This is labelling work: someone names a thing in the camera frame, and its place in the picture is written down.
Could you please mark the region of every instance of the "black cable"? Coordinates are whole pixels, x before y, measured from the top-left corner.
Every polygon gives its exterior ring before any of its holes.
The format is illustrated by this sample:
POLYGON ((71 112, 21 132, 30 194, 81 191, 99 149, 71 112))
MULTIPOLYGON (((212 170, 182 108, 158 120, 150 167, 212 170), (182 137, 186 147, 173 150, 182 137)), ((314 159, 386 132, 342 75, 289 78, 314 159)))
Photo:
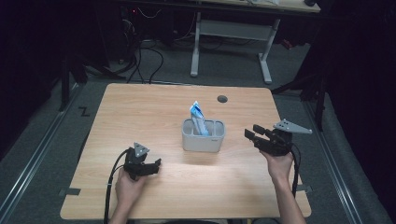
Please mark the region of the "black cable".
POLYGON ((178 39, 178 40, 175 40, 174 41, 174 44, 175 45, 178 45, 178 46, 181 46, 181 47, 189 47, 189 46, 192 46, 192 45, 194 45, 194 40, 190 40, 192 37, 194 37, 193 35, 192 36, 188 36, 188 37, 185 37, 185 38, 183 38, 183 39, 178 39), (178 42, 187 42, 188 40, 190 40, 190 43, 188 43, 188 44, 180 44, 180 43, 178 43, 178 42))
POLYGON ((300 152, 300 149, 295 144, 293 144, 293 145, 297 149, 297 152, 299 154, 298 161, 297 161, 297 157, 296 157, 294 151, 293 150, 291 151, 291 155, 293 156, 293 159, 294 159, 294 178, 293 178, 293 183, 291 184, 291 192, 293 193, 293 196, 295 198, 296 191, 297 191, 297 185, 298 185, 298 174, 300 171, 301 152, 300 152))
POLYGON ((122 157, 124 154, 126 154, 126 153, 128 152, 128 150, 129 150, 129 148, 126 149, 125 151, 123 151, 123 152, 119 155, 119 157, 117 158, 116 162, 114 163, 113 169, 111 170, 110 177, 108 178, 107 190, 106 190, 105 216, 104 216, 104 219, 103 219, 103 223, 104 223, 104 224, 107 224, 107 223, 108 223, 108 209, 109 209, 109 205, 110 205, 110 194, 111 194, 111 185, 112 185, 112 182, 113 182, 113 175, 114 175, 114 173, 116 173, 116 171, 117 171, 120 167, 122 167, 122 166, 119 166, 118 168, 116 168, 116 167, 117 167, 117 164, 119 163, 119 160, 121 159, 121 157, 122 157))
POLYGON ((155 40, 155 39, 145 40, 145 41, 143 41, 143 42, 145 42, 145 43, 154 42, 153 45, 151 45, 151 46, 149 46, 149 47, 143 47, 143 49, 153 49, 154 47, 157 46, 157 40, 155 40))
POLYGON ((157 68, 157 69, 151 74, 151 76, 149 77, 148 84, 151 84, 152 78, 153 78, 154 75, 158 72, 158 70, 160 70, 160 68, 163 66, 163 55, 162 55, 159 51, 157 51, 157 50, 155 50, 155 49, 147 49, 147 50, 154 51, 154 52, 158 53, 158 54, 161 56, 161 64, 160 64, 160 66, 158 66, 158 68, 157 68))
POLYGON ((139 66, 140 66, 140 62, 142 61, 142 51, 141 51, 141 42, 140 42, 140 44, 139 44, 139 47, 138 47, 138 49, 139 49, 139 62, 137 63, 137 65, 136 65, 136 69, 132 72, 132 74, 129 76, 129 78, 128 78, 128 80, 126 81, 126 83, 129 83, 130 81, 131 81, 131 79, 132 79, 132 77, 134 76, 134 73, 137 71, 138 73, 139 73, 139 75, 140 75, 140 78, 141 78, 141 80, 142 80, 142 84, 143 83, 145 83, 145 80, 143 79, 143 77, 142 77, 142 75, 140 74, 140 71, 139 71, 139 66))
POLYGON ((224 43, 224 38, 221 37, 221 38, 219 39, 219 44, 218 44, 217 46, 215 46, 214 48, 206 48, 206 47, 204 47, 202 44, 200 44, 199 46, 200 46, 200 48, 202 48, 202 49, 214 50, 214 49, 218 49, 219 47, 221 47, 221 46, 223 45, 223 43, 224 43))
MULTIPOLYGON (((134 44, 129 45, 129 46, 127 47, 127 53, 126 53, 127 56, 126 56, 126 57, 128 57, 129 52, 130 52, 133 48, 134 48, 134 44)), ((135 57, 134 55, 132 55, 131 60, 129 61, 129 63, 128 63, 125 67, 123 67, 123 68, 121 68, 121 69, 119 69, 119 70, 117 70, 117 71, 114 71, 114 72, 112 72, 112 73, 113 73, 113 74, 116 74, 116 75, 119 75, 119 74, 121 74, 121 73, 127 72, 127 71, 129 71, 130 69, 132 69, 132 68, 135 66, 135 64, 136 64, 136 57, 135 57)), ((90 74, 94 75, 94 76, 102 76, 102 75, 104 74, 103 72, 95 72, 95 71, 89 69, 88 67, 85 67, 85 71, 86 71, 87 73, 90 73, 90 74)))
POLYGON ((245 46, 250 43, 255 43, 255 42, 259 41, 259 40, 249 39, 249 40, 244 40, 243 43, 238 43, 237 41, 232 41, 233 39, 235 39, 235 38, 226 38, 226 39, 224 39, 224 43, 230 44, 230 45, 245 46))

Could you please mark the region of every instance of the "forearm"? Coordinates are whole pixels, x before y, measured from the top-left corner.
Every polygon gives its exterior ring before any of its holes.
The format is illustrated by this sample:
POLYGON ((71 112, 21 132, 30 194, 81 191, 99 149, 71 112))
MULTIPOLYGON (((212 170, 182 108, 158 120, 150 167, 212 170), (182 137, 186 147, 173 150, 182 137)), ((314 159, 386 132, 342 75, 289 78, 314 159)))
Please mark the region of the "forearm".
POLYGON ((300 207, 291 193, 289 180, 274 181, 277 206, 282 224, 306 223, 300 207))
POLYGON ((121 204, 117 204, 117 207, 114 210, 113 216, 111 217, 109 224, 125 224, 128 220, 131 207, 132 206, 130 205, 123 206, 121 204))

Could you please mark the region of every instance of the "gray plastic bin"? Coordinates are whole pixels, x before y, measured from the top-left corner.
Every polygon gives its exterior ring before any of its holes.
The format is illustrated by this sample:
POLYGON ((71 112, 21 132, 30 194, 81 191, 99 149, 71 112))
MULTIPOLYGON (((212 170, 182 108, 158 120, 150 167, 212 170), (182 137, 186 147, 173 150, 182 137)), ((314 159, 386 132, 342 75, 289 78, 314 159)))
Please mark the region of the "gray plastic bin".
POLYGON ((225 135, 225 125, 221 120, 207 119, 205 125, 209 136, 198 134, 191 119, 185 119, 181 129, 183 148, 188 151, 218 152, 225 135))

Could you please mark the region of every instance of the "black round hole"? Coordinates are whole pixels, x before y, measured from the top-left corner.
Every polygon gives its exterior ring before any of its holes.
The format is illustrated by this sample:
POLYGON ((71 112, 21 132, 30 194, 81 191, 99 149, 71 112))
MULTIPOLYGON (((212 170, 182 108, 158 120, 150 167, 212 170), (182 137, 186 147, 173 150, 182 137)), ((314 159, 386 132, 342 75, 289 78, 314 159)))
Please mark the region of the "black round hole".
POLYGON ((227 101, 228 101, 228 98, 227 98, 227 96, 225 96, 225 95, 220 95, 220 96, 218 96, 218 101, 220 102, 220 103, 226 103, 227 101))

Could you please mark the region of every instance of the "wire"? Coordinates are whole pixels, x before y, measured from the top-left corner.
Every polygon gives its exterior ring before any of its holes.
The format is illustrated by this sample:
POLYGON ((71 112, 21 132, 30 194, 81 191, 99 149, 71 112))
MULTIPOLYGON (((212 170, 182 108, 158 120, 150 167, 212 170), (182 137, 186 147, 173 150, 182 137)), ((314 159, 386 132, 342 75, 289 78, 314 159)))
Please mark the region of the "wire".
POLYGON ((294 178, 293 178, 293 183, 291 184, 291 192, 293 193, 294 198, 296 197, 296 191, 297 191, 297 185, 298 185, 298 174, 300 171, 300 164, 301 164, 301 151, 300 149, 297 147, 297 145, 295 145, 294 143, 292 143, 292 145, 297 149, 298 152, 298 160, 296 157, 296 154, 294 153, 294 151, 290 151, 291 155, 293 156, 294 159, 294 178))
POLYGON ((116 173, 116 171, 122 167, 119 166, 117 167, 117 164, 119 163, 119 160, 121 159, 121 157, 126 154, 129 151, 128 149, 125 149, 117 158, 116 162, 114 163, 113 169, 111 169, 111 174, 110 177, 108 178, 108 182, 107 182, 107 190, 106 190, 106 203, 105 203, 105 215, 104 215, 104 219, 103 219, 103 223, 107 224, 108 223, 108 209, 109 209, 109 205, 110 205, 110 194, 111 194, 111 185, 113 182, 113 175, 114 173, 116 173))
POLYGON ((244 40, 243 43, 239 43, 238 41, 235 41, 235 38, 228 38, 224 40, 224 43, 226 44, 239 45, 239 46, 245 46, 249 43, 256 43, 256 42, 259 42, 259 40, 248 39, 248 40, 244 40))
POLYGON ((218 44, 217 46, 215 46, 214 48, 205 48, 202 44, 200 44, 200 48, 202 48, 202 49, 208 49, 208 50, 218 49, 219 47, 221 47, 221 46, 223 45, 223 42, 224 42, 224 38, 221 38, 221 39, 219 40, 219 44, 218 44))
POLYGON ((129 24, 128 31, 129 31, 129 30, 131 29, 131 27, 132 27, 132 32, 134 33, 134 25, 133 25, 130 21, 128 21, 128 20, 123 19, 122 21, 125 21, 126 23, 128 23, 128 24, 129 24))
MULTIPOLYGON (((122 20, 122 21, 125 21, 125 22, 127 22, 127 23, 129 24, 128 30, 130 29, 131 26, 134 27, 133 24, 132 24, 130 21, 128 21, 128 20, 122 20)), ((120 70, 117 70, 117 71, 112 72, 113 74, 116 74, 116 75, 119 75, 119 74, 121 74, 121 73, 124 73, 124 72, 129 71, 129 70, 132 69, 132 68, 135 66, 135 64, 136 64, 136 57, 135 57, 135 55, 132 54, 132 56, 129 56, 129 55, 130 55, 130 52, 134 50, 135 44, 134 44, 134 40, 133 40, 133 39, 132 39, 133 44, 130 44, 130 38, 129 38, 129 36, 128 36, 128 33, 129 33, 129 31, 125 31, 125 32, 123 33, 124 36, 125 36, 125 38, 126 38, 126 42, 127 42, 127 43, 126 43, 127 50, 126 50, 126 55, 125 55, 125 57, 126 57, 126 58, 131 57, 131 59, 130 59, 129 63, 128 63, 125 67, 121 68, 120 70)), ((89 74, 94 75, 94 76, 102 76, 102 75, 103 75, 103 73, 96 71, 96 69, 91 70, 89 67, 85 67, 85 71, 86 71, 87 73, 89 73, 89 74)))
POLYGON ((158 72, 158 70, 160 70, 160 68, 163 66, 163 55, 162 55, 159 51, 157 51, 157 50, 155 50, 155 49, 147 49, 147 50, 151 50, 151 51, 153 51, 153 52, 156 52, 156 53, 158 53, 158 54, 161 56, 161 63, 160 63, 160 66, 158 66, 158 68, 157 68, 157 69, 151 74, 151 76, 149 77, 148 84, 151 84, 152 78, 153 78, 154 75, 158 72))
POLYGON ((142 49, 144 49, 144 50, 150 50, 150 51, 153 51, 153 52, 156 52, 158 55, 160 55, 160 57, 161 57, 161 63, 160 63, 160 65, 158 66, 158 68, 150 75, 150 77, 149 77, 149 80, 148 80, 148 84, 151 84, 152 83, 152 79, 153 79, 153 77, 154 77, 154 75, 160 70, 160 68, 163 66, 163 55, 159 52, 159 51, 157 51, 157 50, 155 50, 155 49, 148 49, 148 48, 141 48, 141 45, 139 45, 139 62, 138 62, 138 64, 137 64, 137 66, 136 66, 136 69, 132 72, 132 74, 129 76, 129 78, 128 78, 128 80, 127 80, 127 83, 129 83, 130 81, 131 81, 131 79, 132 79, 132 77, 134 76, 134 73, 137 71, 137 73, 139 74, 139 76, 140 76, 140 79, 141 79, 141 81, 142 81, 142 84, 144 84, 146 81, 145 81, 145 79, 143 79, 143 76, 142 76, 142 74, 140 73, 140 63, 141 63, 141 61, 142 61, 142 52, 141 52, 141 50, 142 49))
POLYGON ((147 39, 147 40, 143 40, 143 42, 154 42, 152 46, 144 47, 143 49, 153 49, 154 47, 157 46, 157 40, 155 39, 147 39))
POLYGON ((197 14, 197 13, 195 12, 195 13, 194 13, 194 16, 192 17, 192 22, 191 22, 191 26, 190 26, 189 31, 188 31, 184 36, 182 36, 181 38, 175 39, 175 41, 182 40, 182 39, 186 39, 186 38, 190 38, 190 37, 193 36, 193 35, 190 35, 190 33, 191 33, 191 30, 192 30, 192 27, 194 26, 196 14, 197 14))
POLYGON ((175 41, 174 42, 174 44, 175 45, 178 45, 178 46, 181 46, 181 47, 189 47, 189 46, 192 46, 192 45, 194 45, 195 43, 194 43, 194 41, 192 40, 192 41, 190 41, 190 42, 188 42, 188 44, 180 44, 180 42, 187 42, 186 40, 189 40, 189 39, 191 39, 193 37, 193 35, 192 36, 189 36, 189 37, 186 37, 186 38, 184 38, 184 39, 179 39, 178 41, 175 41))
POLYGON ((142 11, 142 9, 140 9, 140 7, 139 7, 138 9, 139 9, 140 13, 142 14, 142 16, 144 16, 144 17, 146 17, 146 18, 148 18, 148 19, 154 19, 154 18, 156 18, 156 17, 158 16, 158 13, 160 13, 160 12, 162 11, 162 9, 160 9, 160 10, 157 11, 157 13, 155 13, 154 16, 147 16, 147 15, 142 11))

